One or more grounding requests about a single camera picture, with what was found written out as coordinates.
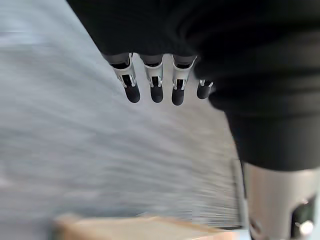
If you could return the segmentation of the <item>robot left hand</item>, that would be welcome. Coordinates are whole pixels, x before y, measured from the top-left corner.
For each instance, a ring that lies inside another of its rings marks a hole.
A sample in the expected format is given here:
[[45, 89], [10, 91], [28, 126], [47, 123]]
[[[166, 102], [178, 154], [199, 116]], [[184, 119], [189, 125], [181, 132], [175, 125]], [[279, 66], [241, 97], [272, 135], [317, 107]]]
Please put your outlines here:
[[127, 99], [140, 100], [132, 55], [150, 95], [172, 103], [190, 72], [197, 96], [224, 112], [243, 165], [253, 240], [305, 240], [320, 184], [320, 3], [317, 0], [70, 0]]

